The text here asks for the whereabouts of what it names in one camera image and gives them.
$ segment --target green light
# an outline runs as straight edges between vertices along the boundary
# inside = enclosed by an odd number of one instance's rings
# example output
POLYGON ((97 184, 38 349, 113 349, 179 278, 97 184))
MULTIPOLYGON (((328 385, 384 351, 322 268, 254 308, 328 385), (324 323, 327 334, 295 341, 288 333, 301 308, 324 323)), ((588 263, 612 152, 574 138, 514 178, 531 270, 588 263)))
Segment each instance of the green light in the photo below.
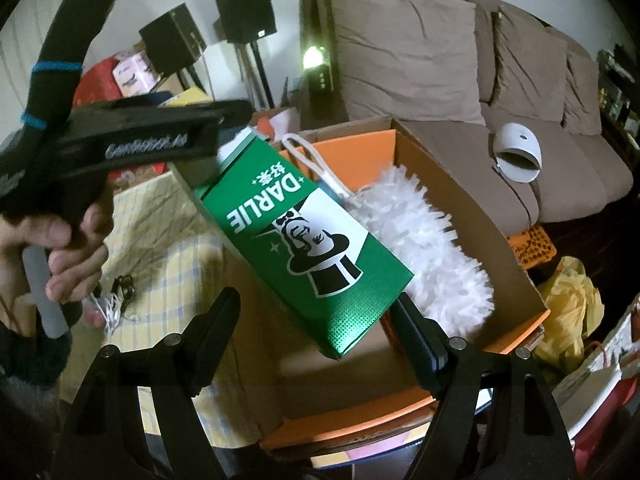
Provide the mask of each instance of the green light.
POLYGON ((324 63, 324 48, 312 46, 305 52, 302 58, 302 68, 309 70, 324 63))

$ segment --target finger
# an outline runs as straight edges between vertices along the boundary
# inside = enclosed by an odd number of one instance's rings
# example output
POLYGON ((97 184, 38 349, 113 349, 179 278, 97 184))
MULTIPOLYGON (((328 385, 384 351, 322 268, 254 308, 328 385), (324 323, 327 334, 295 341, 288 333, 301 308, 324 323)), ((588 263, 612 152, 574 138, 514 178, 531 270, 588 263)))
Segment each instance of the finger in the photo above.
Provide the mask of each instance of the finger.
POLYGON ((95 286, 100 281, 102 277, 102 271, 99 270, 95 274, 92 274, 88 278, 82 280, 82 282, 78 283, 74 290, 69 294, 67 301, 82 301, 89 294, 94 291, 95 286))
POLYGON ((17 245, 61 248, 71 241, 71 226, 56 215, 25 216, 15 229, 17 245))
POLYGON ((51 301, 64 303, 79 283, 83 282, 88 276, 100 271, 108 257, 109 251, 107 247, 101 245, 84 262, 51 278, 46 287, 47 297, 51 301))
POLYGON ((84 218, 82 218, 82 222, 80 224, 80 230, 87 235, 98 232, 104 228, 105 224, 108 224, 111 221, 112 215, 113 189, 110 184, 107 183, 95 203, 91 204, 84 213, 84 218))
POLYGON ((97 308, 92 308, 85 312, 84 319, 94 328, 102 328, 107 323, 104 316, 97 308))
MULTIPOLYGON (((108 222, 109 229, 113 227, 113 222, 108 222)), ((49 269, 52 274, 61 274, 71 267, 75 267, 88 259, 95 250, 100 247, 105 239, 101 233, 89 233, 82 237, 75 237, 69 247, 51 251, 49 255, 49 269)))

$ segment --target yellow plastic bag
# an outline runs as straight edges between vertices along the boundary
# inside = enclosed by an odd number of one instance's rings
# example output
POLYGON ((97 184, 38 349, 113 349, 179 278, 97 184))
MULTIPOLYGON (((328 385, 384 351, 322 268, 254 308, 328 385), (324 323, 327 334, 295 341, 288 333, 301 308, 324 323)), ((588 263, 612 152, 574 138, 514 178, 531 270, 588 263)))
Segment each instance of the yellow plastic bag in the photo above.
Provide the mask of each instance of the yellow plastic bag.
POLYGON ((534 353, 569 374, 584 360, 583 338, 598 327, 604 315, 600 293, 578 258, 564 256, 556 273, 538 287, 551 310, 544 322, 545 338, 534 353))

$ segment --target metal screw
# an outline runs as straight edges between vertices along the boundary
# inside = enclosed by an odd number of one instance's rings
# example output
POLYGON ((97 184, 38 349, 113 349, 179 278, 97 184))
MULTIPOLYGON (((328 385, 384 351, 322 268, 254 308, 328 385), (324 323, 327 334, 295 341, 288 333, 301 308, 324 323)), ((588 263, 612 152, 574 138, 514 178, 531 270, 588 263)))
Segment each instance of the metal screw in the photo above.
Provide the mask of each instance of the metal screw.
POLYGON ((464 350, 466 348, 466 341, 461 337, 452 337, 449 339, 449 346, 454 350, 464 350))
POLYGON ((103 346, 100 349, 100 356, 101 357, 111 357, 113 354, 116 353, 117 349, 118 349, 118 347, 116 345, 103 346))
POLYGON ((162 341, 167 346, 176 346, 180 344, 180 341, 182 341, 182 336, 180 334, 169 334, 165 336, 162 341))
POLYGON ((529 352, 528 349, 524 348, 524 346, 518 346, 516 348, 516 355, 520 359, 527 360, 527 359, 529 359, 531 357, 531 352, 529 352))

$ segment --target black strap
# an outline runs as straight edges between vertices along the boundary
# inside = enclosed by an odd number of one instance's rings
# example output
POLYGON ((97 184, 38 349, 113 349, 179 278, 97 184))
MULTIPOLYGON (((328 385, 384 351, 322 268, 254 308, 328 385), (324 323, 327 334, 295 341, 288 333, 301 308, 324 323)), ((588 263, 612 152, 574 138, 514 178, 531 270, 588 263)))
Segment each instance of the black strap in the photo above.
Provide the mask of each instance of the black strap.
POLYGON ((73 69, 84 62, 114 2, 62 1, 31 74, 24 127, 16 142, 0 153, 0 211, 29 211, 37 200, 31 190, 39 189, 38 182, 50 168, 46 154, 34 159, 42 141, 68 118, 81 76, 81 70, 73 69))

